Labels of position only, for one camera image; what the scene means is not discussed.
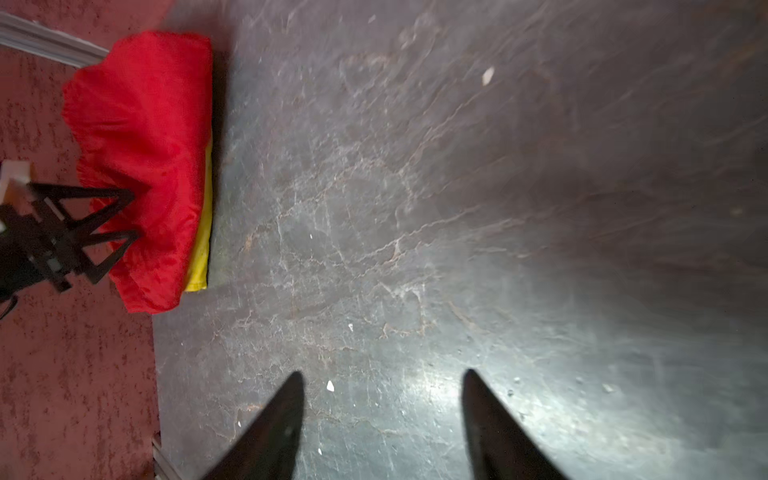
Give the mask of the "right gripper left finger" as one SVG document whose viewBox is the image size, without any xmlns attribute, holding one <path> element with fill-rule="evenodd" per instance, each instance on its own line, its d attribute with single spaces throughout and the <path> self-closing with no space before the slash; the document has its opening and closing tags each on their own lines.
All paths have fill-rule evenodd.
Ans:
<svg viewBox="0 0 768 480">
<path fill-rule="evenodd" d="M 291 373 L 205 480 L 291 480 L 305 406 L 304 377 Z"/>
</svg>

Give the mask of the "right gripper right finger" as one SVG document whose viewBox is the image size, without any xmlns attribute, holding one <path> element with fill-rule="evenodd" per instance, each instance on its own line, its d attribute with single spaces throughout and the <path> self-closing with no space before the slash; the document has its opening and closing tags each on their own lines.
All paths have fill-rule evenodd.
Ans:
<svg viewBox="0 0 768 480">
<path fill-rule="evenodd" d="M 461 406 L 475 479 L 566 479 L 473 369 L 463 376 Z"/>
</svg>

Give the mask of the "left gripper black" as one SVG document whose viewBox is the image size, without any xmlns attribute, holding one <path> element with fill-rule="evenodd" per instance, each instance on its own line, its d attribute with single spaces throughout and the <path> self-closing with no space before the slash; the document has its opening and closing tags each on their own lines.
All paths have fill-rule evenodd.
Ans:
<svg viewBox="0 0 768 480">
<path fill-rule="evenodd" d="M 69 273 L 97 284 L 139 239 L 135 230 L 97 232 L 134 199 L 128 189 L 30 183 L 32 206 L 40 217 L 1 206 L 1 299 L 17 300 L 28 287 L 48 282 L 69 290 Z"/>
</svg>

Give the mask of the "yellow shorts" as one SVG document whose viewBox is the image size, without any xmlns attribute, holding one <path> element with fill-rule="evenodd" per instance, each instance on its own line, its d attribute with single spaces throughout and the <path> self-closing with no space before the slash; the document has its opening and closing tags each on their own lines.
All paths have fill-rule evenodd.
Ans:
<svg viewBox="0 0 768 480">
<path fill-rule="evenodd" d="M 205 187 L 203 206 L 197 235 L 185 280 L 184 292 L 198 292 L 207 288 L 208 265 L 210 258 L 210 238 L 213 220 L 213 180 L 212 180 L 212 147 L 209 141 L 205 151 Z"/>
</svg>

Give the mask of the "red shorts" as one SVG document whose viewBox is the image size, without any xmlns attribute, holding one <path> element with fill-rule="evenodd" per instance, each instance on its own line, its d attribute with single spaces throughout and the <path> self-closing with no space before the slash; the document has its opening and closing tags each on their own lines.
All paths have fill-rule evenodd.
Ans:
<svg viewBox="0 0 768 480">
<path fill-rule="evenodd" d="M 107 229 L 140 237 L 112 268 L 132 313 L 176 308 L 204 199 L 212 141 L 213 49 L 194 33 L 148 31 L 118 41 L 63 89 L 63 118 L 81 150 L 80 183 L 135 199 Z"/>
</svg>

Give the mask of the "left corner aluminium post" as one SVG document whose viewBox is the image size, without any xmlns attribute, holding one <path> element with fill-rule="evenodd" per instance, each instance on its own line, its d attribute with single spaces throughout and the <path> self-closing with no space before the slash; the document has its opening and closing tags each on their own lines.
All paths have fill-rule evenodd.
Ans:
<svg viewBox="0 0 768 480">
<path fill-rule="evenodd" d="M 108 49 L 37 22 L 1 13 L 1 45 L 74 68 L 103 61 Z"/>
</svg>

